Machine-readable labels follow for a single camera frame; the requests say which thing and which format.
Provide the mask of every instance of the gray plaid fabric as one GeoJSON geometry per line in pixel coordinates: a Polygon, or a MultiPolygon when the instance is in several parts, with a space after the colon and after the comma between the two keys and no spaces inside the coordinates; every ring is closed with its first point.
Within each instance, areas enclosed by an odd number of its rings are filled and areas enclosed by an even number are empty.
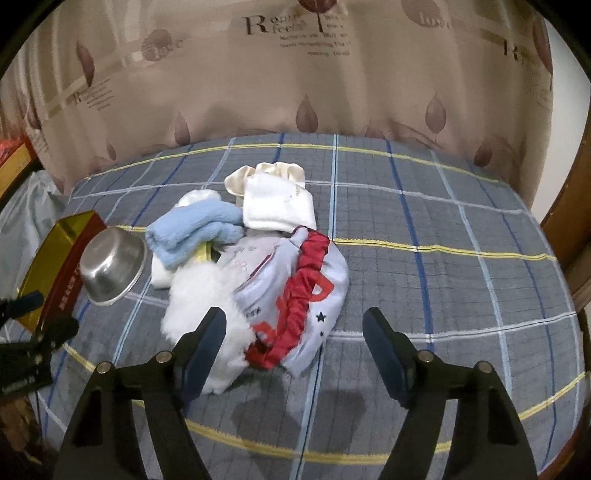
{"type": "MultiPolygon", "coordinates": [[[[432,348],[446,362],[491,362],[524,416],[538,470],[569,439],[583,404],[583,388],[573,380],[583,367],[560,270],[552,258],[485,254],[551,255],[506,184],[459,158],[332,135],[212,141],[159,157],[165,158],[81,181],[67,214],[94,209],[108,225],[147,226],[191,189],[212,188],[233,200],[223,179],[242,165],[296,162],[306,171],[320,231],[336,240],[350,268],[336,329],[302,378],[279,368],[247,370],[224,394],[190,406],[189,427],[213,479],[378,477],[405,410],[388,397],[361,335],[362,314],[372,306],[417,348],[432,348]],[[254,146],[240,148],[245,144],[254,146]],[[407,248],[429,245],[460,251],[407,248]]],[[[89,304],[83,291],[75,310],[80,332],[71,345],[81,358],[133,365],[170,348],[160,334],[168,293],[153,290],[149,280],[147,268],[111,307],[89,304]]],[[[20,328],[12,330],[18,336],[20,328]]],[[[56,381],[41,392],[42,424],[59,447],[90,373],[65,352],[56,354],[52,369],[56,381]]],[[[134,409],[148,477],[160,478],[144,411],[134,409]]],[[[454,415],[448,402],[429,478],[443,473],[454,415]]]]}

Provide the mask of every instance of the silver bolt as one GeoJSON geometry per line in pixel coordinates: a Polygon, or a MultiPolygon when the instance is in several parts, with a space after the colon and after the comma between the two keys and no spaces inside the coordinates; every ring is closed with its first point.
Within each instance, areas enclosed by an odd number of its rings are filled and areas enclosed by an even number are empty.
{"type": "Polygon", "coordinates": [[[425,362],[427,364],[433,361],[435,355],[433,355],[429,350],[420,350],[417,354],[417,357],[421,362],[425,362]]]}
{"type": "Polygon", "coordinates": [[[156,354],[156,361],[159,364],[165,364],[166,362],[170,362],[171,358],[173,357],[173,353],[169,352],[168,350],[162,350],[156,354]]]}
{"type": "Polygon", "coordinates": [[[96,366],[96,371],[100,374],[105,374],[111,370],[111,362],[101,362],[96,366]]]}
{"type": "Polygon", "coordinates": [[[489,362],[478,362],[478,370],[483,373],[489,374],[492,372],[492,365],[489,362]]]}

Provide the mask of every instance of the light blue garment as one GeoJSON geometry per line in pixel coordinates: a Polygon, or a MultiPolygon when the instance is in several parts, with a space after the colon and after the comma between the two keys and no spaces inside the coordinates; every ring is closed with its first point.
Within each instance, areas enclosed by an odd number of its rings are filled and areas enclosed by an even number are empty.
{"type": "Polygon", "coordinates": [[[202,200],[165,213],[146,228],[146,242],[168,270],[188,260],[198,244],[235,244],[244,236],[242,209],[221,200],[202,200]]]}

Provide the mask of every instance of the metal bowl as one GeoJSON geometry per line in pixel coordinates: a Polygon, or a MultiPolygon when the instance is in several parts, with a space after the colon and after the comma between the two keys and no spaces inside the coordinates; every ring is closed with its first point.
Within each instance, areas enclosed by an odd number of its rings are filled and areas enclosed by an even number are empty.
{"type": "Polygon", "coordinates": [[[138,281],[148,255],[143,236],[117,227],[96,235],[80,257],[80,276],[95,305],[112,305],[138,281]]]}

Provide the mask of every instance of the red satin fabric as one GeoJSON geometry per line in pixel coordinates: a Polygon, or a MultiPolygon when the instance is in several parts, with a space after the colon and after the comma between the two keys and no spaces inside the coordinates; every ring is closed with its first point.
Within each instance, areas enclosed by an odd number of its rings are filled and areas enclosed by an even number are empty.
{"type": "Polygon", "coordinates": [[[309,230],[308,238],[300,247],[295,273],[285,282],[283,295],[277,298],[277,329],[269,332],[268,328],[264,328],[272,345],[257,339],[246,351],[246,360],[253,367],[273,368],[299,343],[306,326],[312,291],[321,277],[320,269],[329,245],[330,239],[326,235],[309,230]]]}

